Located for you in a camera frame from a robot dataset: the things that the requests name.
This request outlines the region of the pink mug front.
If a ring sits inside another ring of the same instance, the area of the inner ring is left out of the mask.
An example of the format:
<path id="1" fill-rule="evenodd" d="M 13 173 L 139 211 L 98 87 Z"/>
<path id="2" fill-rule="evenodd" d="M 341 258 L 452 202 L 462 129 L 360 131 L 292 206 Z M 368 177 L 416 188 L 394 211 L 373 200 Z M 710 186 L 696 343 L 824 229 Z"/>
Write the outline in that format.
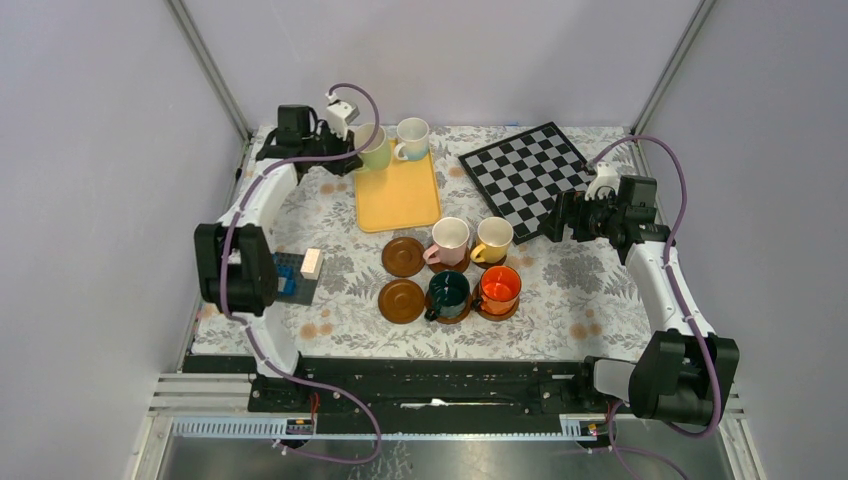
<path id="1" fill-rule="evenodd" d="M 433 244 L 423 253 L 426 264 L 454 266 L 461 263 L 470 237 L 468 224 L 456 217 L 444 217 L 431 230 Z"/>

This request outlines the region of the dark walnut wooden coaster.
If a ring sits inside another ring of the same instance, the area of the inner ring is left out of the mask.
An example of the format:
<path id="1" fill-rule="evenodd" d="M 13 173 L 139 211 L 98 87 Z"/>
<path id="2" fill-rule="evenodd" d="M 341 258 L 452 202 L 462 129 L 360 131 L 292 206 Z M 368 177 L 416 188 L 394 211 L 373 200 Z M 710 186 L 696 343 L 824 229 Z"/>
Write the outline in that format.
<path id="1" fill-rule="evenodd" d="M 495 266 L 503 266 L 505 264 L 507 258 L 508 258 L 508 255 L 505 255 L 496 262 L 484 262 L 484 261 L 474 262 L 473 261 L 472 264 L 479 267 L 479 268 L 482 268 L 482 269 L 488 269 L 488 268 L 492 268 L 492 267 L 495 267 Z"/>

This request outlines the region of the dark green mug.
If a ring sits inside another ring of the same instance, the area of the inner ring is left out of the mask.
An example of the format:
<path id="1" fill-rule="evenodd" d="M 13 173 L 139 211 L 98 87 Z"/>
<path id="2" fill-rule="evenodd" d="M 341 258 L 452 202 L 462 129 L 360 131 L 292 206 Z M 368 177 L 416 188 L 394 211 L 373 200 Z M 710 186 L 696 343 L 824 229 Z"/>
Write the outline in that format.
<path id="1" fill-rule="evenodd" d="M 470 284 L 462 273 L 443 271 L 429 281 L 427 293 L 432 295 L 437 316 L 454 317 L 462 311 L 470 292 Z"/>

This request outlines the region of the cream yellow mug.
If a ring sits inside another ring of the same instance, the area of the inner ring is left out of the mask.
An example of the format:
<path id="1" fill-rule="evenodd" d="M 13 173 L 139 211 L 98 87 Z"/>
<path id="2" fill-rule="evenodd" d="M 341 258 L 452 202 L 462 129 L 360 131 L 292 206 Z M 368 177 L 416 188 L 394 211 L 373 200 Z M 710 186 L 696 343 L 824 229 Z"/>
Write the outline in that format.
<path id="1" fill-rule="evenodd" d="M 501 217 L 483 219 L 477 227 L 477 242 L 471 251 L 474 263 L 496 264 L 507 256 L 513 241 L 513 227 Z"/>

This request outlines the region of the pink mug back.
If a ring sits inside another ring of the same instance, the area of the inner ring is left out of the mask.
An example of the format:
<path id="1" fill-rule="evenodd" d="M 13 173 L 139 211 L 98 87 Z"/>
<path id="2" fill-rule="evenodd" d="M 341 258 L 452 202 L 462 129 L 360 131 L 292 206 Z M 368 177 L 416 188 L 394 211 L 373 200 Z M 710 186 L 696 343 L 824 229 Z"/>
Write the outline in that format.
<path id="1" fill-rule="evenodd" d="M 375 127 L 374 123 L 358 126 L 354 131 L 353 146 L 355 149 L 365 146 L 359 153 L 363 163 L 359 169 L 360 172 L 382 171 L 389 167 L 392 153 L 387 132 L 383 126 Z"/>

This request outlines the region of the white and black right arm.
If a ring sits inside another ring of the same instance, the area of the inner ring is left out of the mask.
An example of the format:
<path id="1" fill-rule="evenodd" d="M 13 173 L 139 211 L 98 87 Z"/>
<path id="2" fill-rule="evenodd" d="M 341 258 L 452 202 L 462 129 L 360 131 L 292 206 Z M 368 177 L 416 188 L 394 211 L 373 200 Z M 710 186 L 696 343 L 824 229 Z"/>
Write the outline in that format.
<path id="1" fill-rule="evenodd" d="M 642 419 L 662 421 L 693 436 L 720 422 L 740 353 L 698 311 L 683 278 L 672 230 L 656 222 L 657 183 L 623 176 L 618 186 L 557 195 L 542 233 L 559 242 L 606 239 L 635 281 L 652 336 L 635 362 L 589 356 L 573 386 L 575 402 L 597 412 L 612 399 Z"/>

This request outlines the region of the orange cup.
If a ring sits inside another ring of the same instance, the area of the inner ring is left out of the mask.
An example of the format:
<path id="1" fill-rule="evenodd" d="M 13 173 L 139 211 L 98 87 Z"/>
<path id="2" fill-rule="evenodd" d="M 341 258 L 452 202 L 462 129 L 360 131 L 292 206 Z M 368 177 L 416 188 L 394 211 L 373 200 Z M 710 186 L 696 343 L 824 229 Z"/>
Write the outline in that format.
<path id="1" fill-rule="evenodd" d="M 482 305 L 490 313 L 502 314 L 519 301 L 521 289 L 521 277 L 513 268 L 489 268 L 483 273 L 474 291 L 472 308 Z"/>

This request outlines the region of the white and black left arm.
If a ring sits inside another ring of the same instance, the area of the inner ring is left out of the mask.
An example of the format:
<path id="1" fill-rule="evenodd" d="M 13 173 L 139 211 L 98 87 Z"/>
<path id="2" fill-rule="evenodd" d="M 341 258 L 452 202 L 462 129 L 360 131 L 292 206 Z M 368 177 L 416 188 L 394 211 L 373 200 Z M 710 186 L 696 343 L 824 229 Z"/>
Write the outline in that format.
<path id="1" fill-rule="evenodd" d="M 300 352 L 289 333 L 269 324 L 279 275 L 270 228 L 284 200 L 313 168 L 342 177 L 362 168 L 352 122 L 359 109 L 331 100 L 325 114 L 281 105 L 277 125 L 254 156 L 255 170 L 234 204 L 216 222 L 198 225 L 194 248 L 201 296 L 245 331 L 260 374 L 278 377 L 272 398 L 288 411 L 309 401 L 310 385 L 294 374 Z"/>

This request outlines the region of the pink mug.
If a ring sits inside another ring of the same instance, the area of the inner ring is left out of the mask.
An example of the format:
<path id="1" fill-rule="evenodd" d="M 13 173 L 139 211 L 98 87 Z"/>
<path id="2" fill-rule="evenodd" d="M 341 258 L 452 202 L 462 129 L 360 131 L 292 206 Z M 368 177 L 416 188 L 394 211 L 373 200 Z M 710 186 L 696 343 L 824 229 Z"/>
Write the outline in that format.
<path id="1" fill-rule="evenodd" d="M 365 146 L 359 153 L 363 163 L 359 169 L 360 172 L 382 171 L 389 167 L 392 153 L 387 132 L 383 126 L 375 127 L 374 123 L 358 126 L 354 131 L 353 146 L 355 149 Z"/>
<path id="2" fill-rule="evenodd" d="M 444 217 L 431 230 L 433 244 L 423 253 L 426 264 L 454 266 L 461 263 L 470 237 L 468 224 L 456 217 Z"/>

